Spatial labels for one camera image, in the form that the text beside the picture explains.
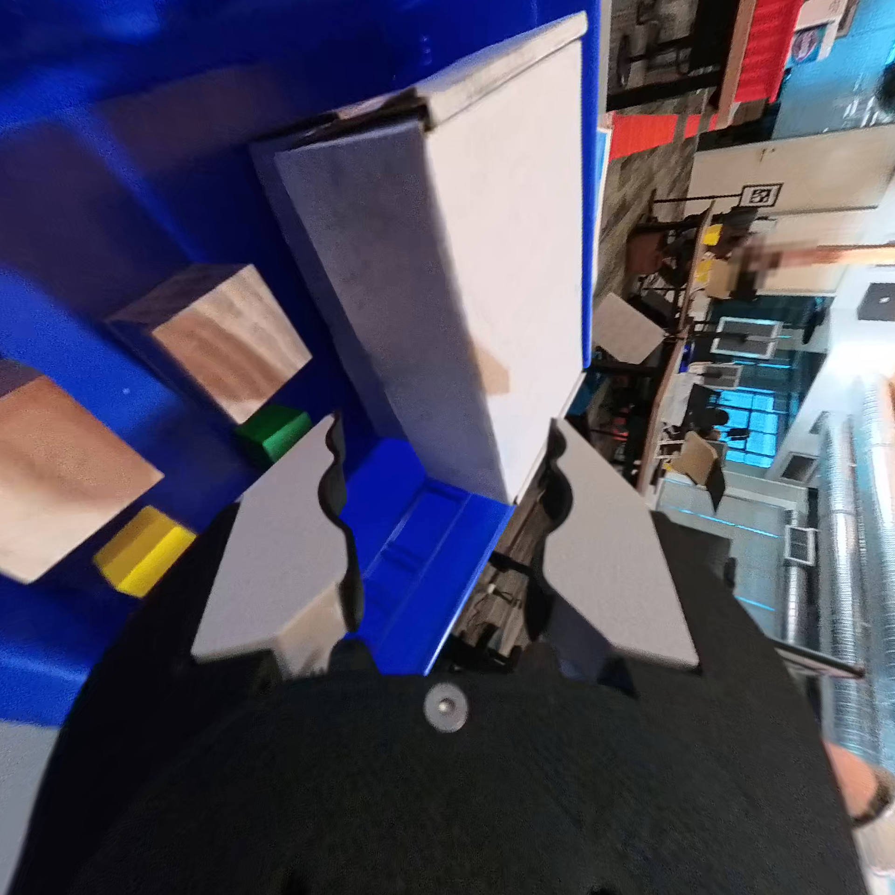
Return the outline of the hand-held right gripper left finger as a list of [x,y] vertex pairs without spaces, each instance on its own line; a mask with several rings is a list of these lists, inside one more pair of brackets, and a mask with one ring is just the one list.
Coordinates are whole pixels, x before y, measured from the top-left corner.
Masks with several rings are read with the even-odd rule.
[[192,645],[199,663],[269,652],[283,677],[321,676],[364,615],[340,413],[240,497]]

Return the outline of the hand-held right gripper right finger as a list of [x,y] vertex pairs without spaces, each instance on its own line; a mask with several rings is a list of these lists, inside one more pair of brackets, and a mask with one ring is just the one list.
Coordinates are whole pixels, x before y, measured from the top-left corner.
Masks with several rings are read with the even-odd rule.
[[692,671],[699,657],[651,512],[567,420],[553,419],[524,609],[533,641],[565,673],[622,659]]

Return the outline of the green cube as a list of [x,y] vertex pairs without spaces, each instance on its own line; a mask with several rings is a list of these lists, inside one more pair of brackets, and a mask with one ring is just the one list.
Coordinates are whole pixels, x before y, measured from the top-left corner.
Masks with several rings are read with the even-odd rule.
[[278,404],[261,407],[232,432],[237,446],[259,468],[276,463],[312,428],[305,411]]

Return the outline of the yellow cube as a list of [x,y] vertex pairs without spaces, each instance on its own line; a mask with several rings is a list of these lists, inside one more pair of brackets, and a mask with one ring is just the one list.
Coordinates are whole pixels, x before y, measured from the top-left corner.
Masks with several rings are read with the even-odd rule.
[[93,556],[93,565],[116,591],[142,599],[196,537],[196,532],[147,506]]

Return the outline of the blue plastic bin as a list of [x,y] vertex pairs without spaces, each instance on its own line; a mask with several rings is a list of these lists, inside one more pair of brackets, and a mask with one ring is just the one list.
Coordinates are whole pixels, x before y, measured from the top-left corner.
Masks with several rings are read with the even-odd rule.
[[341,411],[360,635],[386,671],[430,670],[511,510],[374,433],[249,144],[579,11],[591,99],[599,2],[2,2],[2,358],[164,474],[35,583],[2,576],[2,721],[60,726],[137,609],[92,560],[139,508],[202,531],[260,473],[106,327],[192,263],[254,264],[309,346],[274,401],[314,422]]

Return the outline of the white cardboard box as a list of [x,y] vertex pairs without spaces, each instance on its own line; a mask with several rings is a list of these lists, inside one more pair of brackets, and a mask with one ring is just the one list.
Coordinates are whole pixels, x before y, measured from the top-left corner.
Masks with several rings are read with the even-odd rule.
[[511,504],[583,372],[588,13],[254,142],[372,427]]

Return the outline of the hanging brown black panel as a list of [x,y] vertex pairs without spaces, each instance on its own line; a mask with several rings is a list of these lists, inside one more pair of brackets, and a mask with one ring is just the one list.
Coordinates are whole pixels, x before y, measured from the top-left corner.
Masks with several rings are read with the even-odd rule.
[[712,442],[688,431],[679,450],[670,457],[669,465],[675,473],[703,488],[710,498],[712,511],[717,512],[726,493],[726,479]]

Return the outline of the wooden block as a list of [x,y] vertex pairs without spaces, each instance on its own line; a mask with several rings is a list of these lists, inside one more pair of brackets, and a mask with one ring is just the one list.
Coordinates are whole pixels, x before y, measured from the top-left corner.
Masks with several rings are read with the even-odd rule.
[[31,584],[164,474],[40,371],[1,362],[1,571]]
[[312,359],[253,264],[195,264],[105,319],[179,394],[240,425]]

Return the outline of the white floor sign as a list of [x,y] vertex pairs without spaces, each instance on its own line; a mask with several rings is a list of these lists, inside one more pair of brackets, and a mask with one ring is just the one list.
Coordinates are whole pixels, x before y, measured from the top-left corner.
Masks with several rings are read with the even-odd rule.
[[621,297],[605,294],[592,315],[595,348],[624,364],[642,364],[661,346],[666,331]]

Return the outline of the silver ventilation duct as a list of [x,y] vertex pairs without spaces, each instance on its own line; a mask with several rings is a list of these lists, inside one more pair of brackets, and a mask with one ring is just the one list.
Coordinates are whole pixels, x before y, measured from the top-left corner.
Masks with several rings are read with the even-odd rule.
[[864,375],[827,414],[815,465],[816,645],[823,735],[893,771],[893,382]]

